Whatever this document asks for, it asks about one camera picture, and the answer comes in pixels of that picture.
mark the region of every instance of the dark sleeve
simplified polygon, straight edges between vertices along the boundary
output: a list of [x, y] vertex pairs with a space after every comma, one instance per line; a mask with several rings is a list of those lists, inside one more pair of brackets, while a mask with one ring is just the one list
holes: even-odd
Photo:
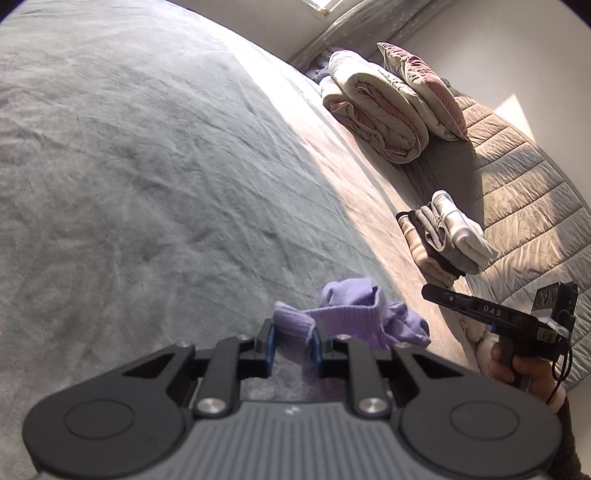
[[588, 475], [581, 472], [581, 462], [574, 447], [568, 397], [564, 399], [564, 405], [557, 415], [562, 425], [562, 441], [550, 468], [548, 468], [548, 474], [554, 480], [590, 480]]

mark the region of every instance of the pillow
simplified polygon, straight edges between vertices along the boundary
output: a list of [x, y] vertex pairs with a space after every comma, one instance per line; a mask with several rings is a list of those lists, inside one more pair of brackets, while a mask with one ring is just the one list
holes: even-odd
[[417, 92], [404, 83], [401, 78], [392, 72], [388, 72], [375, 63], [372, 63], [371, 65], [376, 67], [376, 69], [379, 70], [382, 75], [384, 75], [384, 78], [386, 78], [388, 83], [396, 88], [396, 90], [399, 91], [402, 96], [406, 98], [406, 100], [408, 100], [408, 103], [414, 107], [431, 133], [437, 135], [439, 138], [447, 140], [448, 142], [457, 140], [457, 135], [454, 135], [451, 130], [448, 129], [448, 127], [441, 123], [441, 121], [433, 113], [433, 110], [431, 110], [431, 107], [429, 107], [427, 102], [423, 100], [423, 97], [421, 97]]
[[378, 43], [384, 55], [384, 68], [412, 87], [451, 132], [467, 140], [464, 114], [456, 99], [435, 72], [419, 57], [389, 43]]

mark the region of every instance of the white wall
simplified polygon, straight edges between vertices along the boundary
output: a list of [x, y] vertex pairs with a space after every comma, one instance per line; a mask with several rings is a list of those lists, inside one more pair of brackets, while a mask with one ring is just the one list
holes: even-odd
[[287, 61], [359, 0], [345, 0], [329, 15], [303, 0], [171, 0], [239, 33]]
[[[591, 29], [559, 0], [455, 0], [402, 45], [533, 137], [591, 204]], [[570, 393], [591, 473], [591, 378]]]

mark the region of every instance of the beige quilted bedspread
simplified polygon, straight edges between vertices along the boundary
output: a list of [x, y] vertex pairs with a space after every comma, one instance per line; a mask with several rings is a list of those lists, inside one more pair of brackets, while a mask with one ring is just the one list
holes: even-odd
[[488, 108], [456, 95], [470, 142], [431, 138], [421, 157], [401, 168], [424, 201], [447, 190], [499, 250], [493, 265], [467, 277], [474, 295], [528, 312], [539, 287], [578, 282], [574, 362], [565, 382], [572, 387], [591, 371], [589, 207], [528, 138]]

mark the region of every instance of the purple cloth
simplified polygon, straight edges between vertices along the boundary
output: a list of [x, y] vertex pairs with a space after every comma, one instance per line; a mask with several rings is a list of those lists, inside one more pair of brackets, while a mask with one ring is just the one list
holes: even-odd
[[310, 358], [312, 330], [316, 325], [329, 336], [347, 333], [366, 340], [374, 349], [388, 349], [398, 342], [426, 347], [429, 325], [401, 301], [391, 301], [371, 278], [330, 282], [322, 289], [320, 307], [297, 310], [277, 302], [273, 312], [277, 348], [287, 359], [303, 366], [302, 377], [314, 386], [315, 400], [343, 398], [343, 381], [314, 375]]

